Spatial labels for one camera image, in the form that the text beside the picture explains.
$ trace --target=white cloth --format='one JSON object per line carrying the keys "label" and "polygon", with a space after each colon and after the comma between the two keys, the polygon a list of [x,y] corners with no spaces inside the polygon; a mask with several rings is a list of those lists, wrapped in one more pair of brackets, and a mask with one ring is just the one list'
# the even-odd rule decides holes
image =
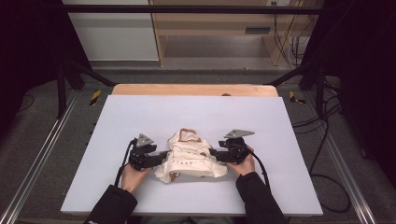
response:
{"label": "white cloth", "polygon": [[181,129],[168,140],[170,151],[163,164],[158,166],[155,175],[165,183],[178,176],[227,175],[227,166],[210,155],[210,144],[200,138],[195,130]]}

